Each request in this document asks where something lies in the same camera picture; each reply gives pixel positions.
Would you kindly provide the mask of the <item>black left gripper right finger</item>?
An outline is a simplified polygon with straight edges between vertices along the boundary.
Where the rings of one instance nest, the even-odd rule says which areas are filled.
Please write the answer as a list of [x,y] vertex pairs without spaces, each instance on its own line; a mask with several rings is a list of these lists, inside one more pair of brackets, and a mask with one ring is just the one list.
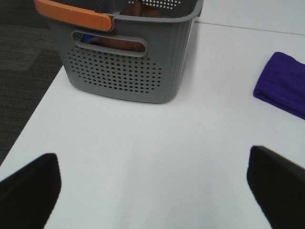
[[264,146],[253,146],[246,179],[271,228],[305,227],[303,167]]

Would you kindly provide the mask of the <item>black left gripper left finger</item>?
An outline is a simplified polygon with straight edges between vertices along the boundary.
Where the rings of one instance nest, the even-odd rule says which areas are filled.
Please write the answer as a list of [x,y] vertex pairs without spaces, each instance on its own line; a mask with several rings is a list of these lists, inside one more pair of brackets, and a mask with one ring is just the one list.
[[0,182],[0,227],[44,228],[60,191],[57,155],[43,154]]

